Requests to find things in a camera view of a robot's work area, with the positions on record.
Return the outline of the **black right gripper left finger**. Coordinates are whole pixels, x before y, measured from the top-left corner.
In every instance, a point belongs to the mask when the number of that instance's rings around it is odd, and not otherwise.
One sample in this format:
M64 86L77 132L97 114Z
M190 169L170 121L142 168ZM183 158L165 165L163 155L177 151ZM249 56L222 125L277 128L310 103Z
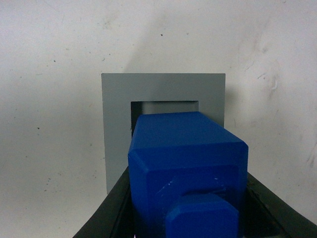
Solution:
M129 169L126 168L96 212L75 238L133 238L135 236Z

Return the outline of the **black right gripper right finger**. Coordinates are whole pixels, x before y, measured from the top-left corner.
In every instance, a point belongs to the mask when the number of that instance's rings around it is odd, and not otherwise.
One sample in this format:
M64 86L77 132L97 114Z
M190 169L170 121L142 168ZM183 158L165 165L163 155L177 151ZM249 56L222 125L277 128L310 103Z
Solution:
M246 238L315 238L317 226L248 174Z

